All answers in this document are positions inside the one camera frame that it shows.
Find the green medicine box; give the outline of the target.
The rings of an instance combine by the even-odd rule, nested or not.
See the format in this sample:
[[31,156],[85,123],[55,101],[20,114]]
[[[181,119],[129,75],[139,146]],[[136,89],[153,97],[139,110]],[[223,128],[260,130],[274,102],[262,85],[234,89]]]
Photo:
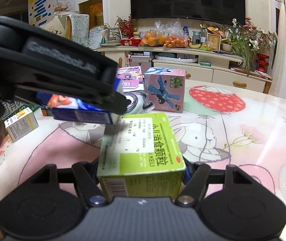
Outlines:
[[165,113],[124,115],[105,127],[97,178],[106,198],[179,194],[186,165]]

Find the blue white orange box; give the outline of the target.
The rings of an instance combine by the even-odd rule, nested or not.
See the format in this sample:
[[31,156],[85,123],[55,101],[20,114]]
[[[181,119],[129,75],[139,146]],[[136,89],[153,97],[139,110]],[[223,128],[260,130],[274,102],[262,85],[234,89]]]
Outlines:
[[37,92],[37,99],[56,120],[106,125],[116,123],[119,118],[118,114],[91,106],[70,96]]

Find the wooden chair with tote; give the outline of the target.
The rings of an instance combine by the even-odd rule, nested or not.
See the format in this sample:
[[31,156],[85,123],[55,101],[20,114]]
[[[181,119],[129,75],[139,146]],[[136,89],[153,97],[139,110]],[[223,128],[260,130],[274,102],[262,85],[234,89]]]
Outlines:
[[60,20],[64,30],[65,38],[76,42],[84,47],[88,47],[90,17],[87,14],[55,13]]

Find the white yellow small box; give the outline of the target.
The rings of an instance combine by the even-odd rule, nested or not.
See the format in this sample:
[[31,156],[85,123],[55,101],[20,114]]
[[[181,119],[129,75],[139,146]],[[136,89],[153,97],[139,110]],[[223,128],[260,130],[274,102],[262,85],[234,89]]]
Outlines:
[[8,118],[4,121],[4,125],[13,142],[18,141],[34,129],[38,128],[38,122],[30,108],[25,108]]

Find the white panda robot toy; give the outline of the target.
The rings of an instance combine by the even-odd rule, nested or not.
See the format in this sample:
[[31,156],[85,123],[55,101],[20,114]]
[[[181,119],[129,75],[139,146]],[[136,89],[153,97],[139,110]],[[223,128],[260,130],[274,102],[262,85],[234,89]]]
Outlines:
[[128,102],[125,114],[147,113],[155,107],[155,104],[148,99],[148,94],[145,91],[125,92],[124,96]]

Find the pink dragonfly toy box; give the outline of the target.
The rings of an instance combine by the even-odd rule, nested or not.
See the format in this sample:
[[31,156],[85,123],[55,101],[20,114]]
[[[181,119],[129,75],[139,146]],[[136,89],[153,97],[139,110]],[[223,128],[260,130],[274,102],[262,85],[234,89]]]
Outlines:
[[150,67],[144,74],[147,98],[158,111],[183,112],[186,71]]

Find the white TV cabinet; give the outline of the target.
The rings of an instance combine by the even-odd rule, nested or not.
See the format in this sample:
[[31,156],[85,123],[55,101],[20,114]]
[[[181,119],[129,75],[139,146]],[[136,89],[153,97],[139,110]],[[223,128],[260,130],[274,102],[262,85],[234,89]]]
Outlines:
[[179,55],[194,55],[197,61],[193,63],[171,59],[153,59],[154,67],[179,68],[186,70],[187,77],[194,81],[212,82],[221,85],[245,88],[259,93],[268,94],[272,85],[272,78],[267,76],[250,75],[244,70],[244,60],[236,55],[219,54],[192,48],[165,47],[134,47],[115,46],[99,47],[102,55],[125,65],[125,56],[129,53],[151,52],[175,53]]

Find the red berry plant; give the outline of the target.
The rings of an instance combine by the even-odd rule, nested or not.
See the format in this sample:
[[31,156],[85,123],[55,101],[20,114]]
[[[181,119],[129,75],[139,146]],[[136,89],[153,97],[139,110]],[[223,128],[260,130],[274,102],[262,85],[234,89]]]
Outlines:
[[132,19],[131,14],[127,19],[122,19],[117,16],[117,24],[121,31],[122,37],[132,38],[134,36],[134,28],[136,27],[135,21]]

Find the red gift box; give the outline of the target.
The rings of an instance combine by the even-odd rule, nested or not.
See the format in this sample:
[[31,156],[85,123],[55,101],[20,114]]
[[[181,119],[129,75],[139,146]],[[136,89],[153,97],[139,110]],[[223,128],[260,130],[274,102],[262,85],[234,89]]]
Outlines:
[[132,47],[137,47],[140,45],[142,39],[141,38],[135,38],[135,37],[132,37],[132,38],[126,38],[126,39],[122,39],[120,41],[120,44],[122,46],[132,46]]

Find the pink storage case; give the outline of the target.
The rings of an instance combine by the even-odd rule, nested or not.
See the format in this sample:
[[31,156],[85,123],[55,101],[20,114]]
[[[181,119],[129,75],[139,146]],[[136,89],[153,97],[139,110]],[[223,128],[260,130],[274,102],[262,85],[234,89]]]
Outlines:
[[131,55],[130,56],[130,66],[139,66],[141,68],[142,74],[145,74],[153,66],[154,56],[144,56],[144,55]]

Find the red vase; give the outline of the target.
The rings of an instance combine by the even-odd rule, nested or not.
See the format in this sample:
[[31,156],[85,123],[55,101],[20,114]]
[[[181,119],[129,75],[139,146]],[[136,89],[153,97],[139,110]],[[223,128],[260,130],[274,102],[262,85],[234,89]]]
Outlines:
[[269,66],[268,60],[269,60],[270,56],[266,55],[266,54],[262,54],[262,53],[257,53],[257,67],[256,70],[266,73],[267,72],[267,68]]

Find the framed certificate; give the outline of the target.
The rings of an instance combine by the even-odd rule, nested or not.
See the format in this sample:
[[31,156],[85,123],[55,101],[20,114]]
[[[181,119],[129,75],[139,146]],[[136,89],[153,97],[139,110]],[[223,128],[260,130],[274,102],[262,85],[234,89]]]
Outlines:
[[217,34],[207,34],[207,42],[210,43],[210,48],[214,51],[220,51],[221,36]]

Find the potted flower plant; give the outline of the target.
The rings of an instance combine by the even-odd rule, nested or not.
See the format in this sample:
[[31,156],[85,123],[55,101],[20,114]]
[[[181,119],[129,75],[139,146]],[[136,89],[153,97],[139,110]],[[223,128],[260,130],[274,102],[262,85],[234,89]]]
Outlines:
[[276,32],[258,28],[250,17],[246,17],[244,24],[232,19],[232,26],[227,29],[221,44],[231,45],[231,52],[243,58],[243,67],[250,74],[255,55],[262,48],[274,49],[277,40]]

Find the bag of oranges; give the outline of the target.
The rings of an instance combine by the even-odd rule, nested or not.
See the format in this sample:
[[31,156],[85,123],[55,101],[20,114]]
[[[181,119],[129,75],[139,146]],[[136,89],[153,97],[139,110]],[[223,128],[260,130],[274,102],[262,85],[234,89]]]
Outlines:
[[186,48],[189,35],[183,30],[180,20],[162,23],[154,22],[154,29],[147,31],[140,41],[142,47]]

